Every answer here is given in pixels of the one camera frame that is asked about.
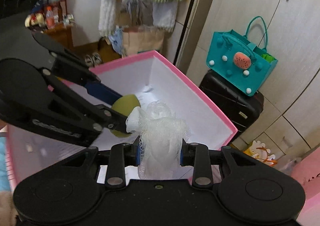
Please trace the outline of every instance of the wardrobe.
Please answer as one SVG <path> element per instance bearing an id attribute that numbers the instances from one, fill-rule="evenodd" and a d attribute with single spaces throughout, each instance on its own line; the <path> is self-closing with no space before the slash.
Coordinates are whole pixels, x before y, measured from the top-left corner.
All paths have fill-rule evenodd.
<path id="1" fill-rule="evenodd" d="M 186 75 L 199 85 L 208 71 L 213 32 L 244 34 L 257 15 L 268 26 L 268 52 L 279 62 L 260 88 L 265 96 L 260 118 L 235 145 L 243 149 L 260 140 L 277 158 L 302 156 L 320 144 L 320 0 L 212 0 Z M 255 23 L 248 39 L 262 48 L 263 25 Z M 180 51 L 180 62 L 188 49 Z"/>

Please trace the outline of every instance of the screw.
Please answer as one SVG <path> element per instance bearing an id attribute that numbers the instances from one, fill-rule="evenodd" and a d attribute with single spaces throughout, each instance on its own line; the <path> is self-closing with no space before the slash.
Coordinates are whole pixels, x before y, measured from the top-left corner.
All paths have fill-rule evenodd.
<path id="1" fill-rule="evenodd" d="M 199 177 L 195 180 L 198 185 L 208 185 L 211 183 L 211 180 L 207 177 Z"/>
<path id="2" fill-rule="evenodd" d="M 47 69 L 43 69 L 42 73 L 45 74 L 46 76 L 50 76 L 51 75 L 51 72 L 49 70 L 47 70 Z"/>
<path id="3" fill-rule="evenodd" d="M 101 132 L 103 130 L 103 127 L 101 125 L 99 125 L 98 123 L 94 123 L 92 125 L 94 130 L 97 130 L 98 132 Z"/>
<path id="4" fill-rule="evenodd" d="M 111 177 L 107 180 L 107 183 L 110 185 L 119 185 L 122 184 L 123 180 L 120 177 Z"/>
<path id="5" fill-rule="evenodd" d="M 105 110 L 105 111 L 104 111 L 104 114 L 105 114 L 106 116 L 108 116 L 108 117 L 111 117 L 111 112 L 108 111 L 108 110 Z"/>

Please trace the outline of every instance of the wooden floor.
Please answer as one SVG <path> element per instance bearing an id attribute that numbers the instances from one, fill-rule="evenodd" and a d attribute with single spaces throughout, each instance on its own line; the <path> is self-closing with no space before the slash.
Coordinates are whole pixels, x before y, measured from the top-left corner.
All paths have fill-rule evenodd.
<path id="1" fill-rule="evenodd" d="M 103 63 L 111 62 L 121 58 L 121 56 L 113 50 L 112 46 L 108 45 L 105 41 L 101 43 L 101 48 L 99 51 L 98 42 L 93 42 L 74 47 L 74 52 L 82 58 L 84 58 L 87 54 L 92 55 L 92 53 L 98 52 L 101 55 Z"/>

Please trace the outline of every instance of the black suitcase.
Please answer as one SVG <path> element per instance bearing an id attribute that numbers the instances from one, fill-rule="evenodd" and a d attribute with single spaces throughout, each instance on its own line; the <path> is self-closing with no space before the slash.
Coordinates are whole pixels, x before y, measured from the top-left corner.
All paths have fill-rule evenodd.
<path id="1" fill-rule="evenodd" d="M 264 97 L 260 92 L 249 97 L 213 70 L 204 76 L 199 88 L 238 129 L 232 141 L 251 126 L 263 111 Z"/>

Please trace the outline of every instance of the pink storage box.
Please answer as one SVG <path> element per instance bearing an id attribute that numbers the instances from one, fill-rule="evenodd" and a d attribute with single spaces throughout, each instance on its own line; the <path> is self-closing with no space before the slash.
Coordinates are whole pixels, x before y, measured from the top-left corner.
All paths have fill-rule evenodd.
<path id="1" fill-rule="evenodd" d="M 189 126 L 188 142 L 206 144 L 219 149 L 236 134 L 237 129 L 224 113 L 184 74 L 156 51 L 144 52 L 100 65 L 92 71 L 102 83 L 122 95 L 135 94 L 141 107 L 157 100 L 164 101 Z M 87 94 L 86 89 L 68 85 L 92 104 L 102 102 Z M 82 147 L 49 139 L 20 128 L 8 127 L 8 158 L 11 185 L 78 152 Z M 136 135 L 118 138 L 108 129 L 93 143 L 99 150 L 108 150 L 114 144 L 133 142 Z M 181 167 L 174 174 L 182 178 L 191 167 Z M 126 168 L 127 182 L 137 178 L 137 168 Z"/>
<path id="2" fill-rule="evenodd" d="M 320 225 L 320 147 L 298 163 L 291 176 L 306 193 L 306 202 L 298 222 L 303 226 Z"/>

